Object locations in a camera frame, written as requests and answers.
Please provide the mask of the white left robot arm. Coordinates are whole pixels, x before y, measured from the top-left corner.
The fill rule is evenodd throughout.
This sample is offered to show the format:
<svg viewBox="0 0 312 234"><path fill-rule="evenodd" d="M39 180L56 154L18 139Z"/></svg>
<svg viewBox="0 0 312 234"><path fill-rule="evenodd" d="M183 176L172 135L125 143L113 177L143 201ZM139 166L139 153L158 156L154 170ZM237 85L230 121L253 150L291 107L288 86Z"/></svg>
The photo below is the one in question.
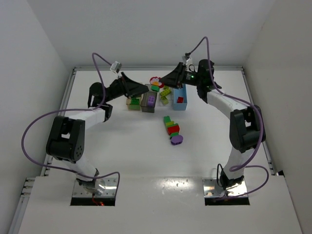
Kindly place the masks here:
<svg viewBox="0 0 312 234"><path fill-rule="evenodd" d="M54 159L62 161L76 174L78 184L85 190L98 193L104 188L99 171L83 155L85 132L87 129L106 122L112 114L111 100L125 96L136 98L148 92L146 85L129 79L121 73L109 87L102 83L93 83L89 88L88 108L69 117L54 118L46 144L46 152Z"/></svg>

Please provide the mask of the lime long lego brick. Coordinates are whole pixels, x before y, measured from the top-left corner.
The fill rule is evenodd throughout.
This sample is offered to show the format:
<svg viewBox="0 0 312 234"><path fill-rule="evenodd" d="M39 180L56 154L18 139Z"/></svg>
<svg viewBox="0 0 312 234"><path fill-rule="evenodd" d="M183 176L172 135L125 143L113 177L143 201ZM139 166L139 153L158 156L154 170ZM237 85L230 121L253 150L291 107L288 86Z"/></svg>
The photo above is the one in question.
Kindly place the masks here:
<svg viewBox="0 0 312 234"><path fill-rule="evenodd" d="M171 91L171 89L169 89L169 88L168 88L168 89L164 89L163 91L160 92L160 96L161 96L161 97L166 97L166 96L170 95L171 92L172 92L172 91Z"/></svg>

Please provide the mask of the red white flower lego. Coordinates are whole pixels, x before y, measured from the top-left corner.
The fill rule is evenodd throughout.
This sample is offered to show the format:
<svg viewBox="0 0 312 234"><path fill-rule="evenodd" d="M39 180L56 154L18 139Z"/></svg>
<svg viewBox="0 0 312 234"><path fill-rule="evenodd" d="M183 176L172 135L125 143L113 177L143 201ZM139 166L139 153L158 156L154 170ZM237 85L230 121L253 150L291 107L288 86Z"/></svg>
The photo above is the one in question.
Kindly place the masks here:
<svg viewBox="0 0 312 234"><path fill-rule="evenodd" d="M150 78L150 84L154 86L158 86L159 88L163 88L164 84L160 82L160 77L151 77Z"/></svg>

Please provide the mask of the small green lego brick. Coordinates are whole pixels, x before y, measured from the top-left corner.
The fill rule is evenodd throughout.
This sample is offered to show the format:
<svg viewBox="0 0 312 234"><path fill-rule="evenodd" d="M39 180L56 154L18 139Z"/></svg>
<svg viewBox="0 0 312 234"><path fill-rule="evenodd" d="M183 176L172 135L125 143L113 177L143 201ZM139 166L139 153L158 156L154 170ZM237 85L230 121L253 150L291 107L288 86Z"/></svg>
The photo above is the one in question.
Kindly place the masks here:
<svg viewBox="0 0 312 234"><path fill-rule="evenodd" d="M159 92L160 88L156 85L152 85L151 86L151 90L154 91L154 92Z"/></svg>

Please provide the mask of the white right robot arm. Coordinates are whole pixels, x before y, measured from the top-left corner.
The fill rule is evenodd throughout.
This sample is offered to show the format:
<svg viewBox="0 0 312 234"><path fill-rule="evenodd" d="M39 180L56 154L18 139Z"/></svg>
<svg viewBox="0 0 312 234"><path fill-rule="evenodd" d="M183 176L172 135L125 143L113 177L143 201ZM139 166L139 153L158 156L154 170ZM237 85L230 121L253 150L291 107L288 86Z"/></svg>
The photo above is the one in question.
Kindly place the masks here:
<svg viewBox="0 0 312 234"><path fill-rule="evenodd" d="M215 107L229 119L232 149L217 182L223 189L240 184L244 178L245 167L253 160L260 144L265 140L261 109L223 93L221 86L214 81L214 63L208 59L202 59L196 71L191 71L188 65L180 62L160 81L175 89L184 85L195 86L198 96L205 103Z"/></svg>

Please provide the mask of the red lego brick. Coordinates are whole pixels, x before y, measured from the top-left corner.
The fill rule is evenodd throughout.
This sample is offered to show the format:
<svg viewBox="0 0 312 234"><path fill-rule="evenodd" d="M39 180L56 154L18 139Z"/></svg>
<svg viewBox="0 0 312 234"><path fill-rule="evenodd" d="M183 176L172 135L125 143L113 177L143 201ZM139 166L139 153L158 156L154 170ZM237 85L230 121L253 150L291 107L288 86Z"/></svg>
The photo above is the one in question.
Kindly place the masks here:
<svg viewBox="0 0 312 234"><path fill-rule="evenodd" d="M177 98L177 103L183 103L184 97L178 97Z"/></svg>

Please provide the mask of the green square lego brick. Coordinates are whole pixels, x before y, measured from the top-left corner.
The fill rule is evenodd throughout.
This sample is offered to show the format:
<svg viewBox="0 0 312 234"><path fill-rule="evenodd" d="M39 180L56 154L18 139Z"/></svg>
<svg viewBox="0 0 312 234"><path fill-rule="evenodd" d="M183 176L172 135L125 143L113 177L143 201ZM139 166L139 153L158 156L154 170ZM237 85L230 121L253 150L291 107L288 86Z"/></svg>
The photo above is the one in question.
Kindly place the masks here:
<svg viewBox="0 0 312 234"><path fill-rule="evenodd" d="M140 98L131 98L130 105L140 105Z"/></svg>

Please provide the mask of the purple rounded lego brick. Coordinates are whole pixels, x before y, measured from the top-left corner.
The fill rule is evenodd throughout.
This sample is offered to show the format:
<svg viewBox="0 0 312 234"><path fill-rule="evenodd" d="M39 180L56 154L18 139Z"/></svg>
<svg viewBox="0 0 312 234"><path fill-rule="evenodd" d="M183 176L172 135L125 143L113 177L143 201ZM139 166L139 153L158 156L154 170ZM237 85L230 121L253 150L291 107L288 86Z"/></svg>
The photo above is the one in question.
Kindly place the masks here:
<svg viewBox="0 0 312 234"><path fill-rule="evenodd" d="M171 137L171 144L172 145L179 145L183 142L183 136L182 135L175 135Z"/></svg>

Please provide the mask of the red green lego stack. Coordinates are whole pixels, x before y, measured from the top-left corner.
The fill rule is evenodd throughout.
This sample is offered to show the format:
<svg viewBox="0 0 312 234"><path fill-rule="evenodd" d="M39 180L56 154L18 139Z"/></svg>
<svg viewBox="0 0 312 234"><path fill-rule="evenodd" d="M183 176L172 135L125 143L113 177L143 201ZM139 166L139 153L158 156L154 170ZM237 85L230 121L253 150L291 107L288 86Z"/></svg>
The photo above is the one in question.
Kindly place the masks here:
<svg viewBox="0 0 312 234"><path fill-rule="evenodd" d="M163 122L170 138L179 135L180 126L178 123L175 123L173 120L171 120L169 116L164 116Z"/></svg>

